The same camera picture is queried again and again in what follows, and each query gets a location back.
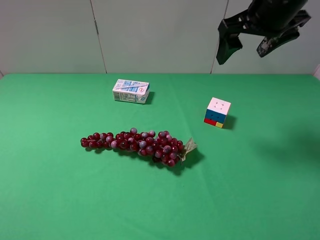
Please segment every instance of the cube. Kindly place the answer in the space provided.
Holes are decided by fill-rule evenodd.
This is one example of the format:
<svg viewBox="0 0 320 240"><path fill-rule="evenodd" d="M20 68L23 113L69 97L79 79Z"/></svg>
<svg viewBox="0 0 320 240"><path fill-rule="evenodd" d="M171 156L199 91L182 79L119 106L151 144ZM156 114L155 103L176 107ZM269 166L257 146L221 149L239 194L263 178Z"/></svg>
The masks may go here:
<svg viewBox="0 0 320 240"><path fill-rule="evenodd" d="M222 128L224 126L231 103L213 97L206 109L204 122Z"/></svg>

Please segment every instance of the grape bunch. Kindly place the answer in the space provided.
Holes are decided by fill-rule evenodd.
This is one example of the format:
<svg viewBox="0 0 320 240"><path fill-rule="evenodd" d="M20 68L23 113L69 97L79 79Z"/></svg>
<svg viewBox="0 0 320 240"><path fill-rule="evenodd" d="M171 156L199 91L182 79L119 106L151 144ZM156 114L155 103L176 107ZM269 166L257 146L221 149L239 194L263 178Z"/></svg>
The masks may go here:
<svg viewBox="0 0 320 240"><path fill-rule="evenodd" d="M137 152L140 156L152 156L155 163L162 162L169 167L176 165L184 152L183 142L172 137L168 131L161 131L155 137L155 131L138 133L133 127L130 132L122 131L115 136L112 132L95 132L87 138L81 138L81 146Z"/></svg>

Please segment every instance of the white wall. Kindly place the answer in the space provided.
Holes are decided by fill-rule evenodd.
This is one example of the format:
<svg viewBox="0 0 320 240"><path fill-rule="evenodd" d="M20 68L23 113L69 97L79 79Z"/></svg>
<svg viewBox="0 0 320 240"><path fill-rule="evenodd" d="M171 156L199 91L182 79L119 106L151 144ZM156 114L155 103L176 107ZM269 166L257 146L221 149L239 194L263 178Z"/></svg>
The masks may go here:
<svg viewBox="0 0 320 240"><path fill-rule="evenodd" d="M248 8L252 0L230 0L226 18ZM267 56L260 58L256 49L262 36L240 34L243 48L234 53L224 65L215 61L216 74L312 74L320 63L320 2L309 0L302 8L311 20L299 28L300 36Z"/></svg>
<svg viewBox="0 0 320 240"><path fill-rule="evenodd" d="M210 73L226 0L93 0L108 73Z"/></svg>
<svg viewBox="0 0 320 240"><path fill-rule="evenodd" d="M0 3L0 66L6 73L105 73L89 0Z"/></svg>

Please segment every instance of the table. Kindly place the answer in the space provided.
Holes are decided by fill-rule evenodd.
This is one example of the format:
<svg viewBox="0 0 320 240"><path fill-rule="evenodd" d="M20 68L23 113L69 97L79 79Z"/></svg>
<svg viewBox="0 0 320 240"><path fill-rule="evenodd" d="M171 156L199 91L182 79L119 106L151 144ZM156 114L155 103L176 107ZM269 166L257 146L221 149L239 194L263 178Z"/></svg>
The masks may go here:
<svg viewBox="0 0 320 240"><path fill-rule="evenodd" d="M114 101L119 78L150 82L147 104ZM226 128L203 122L212 97ZM310 75L6 75L0 239L318 240L319 106ZM198 149L168 168L80 146L131 127Z"/></svg>

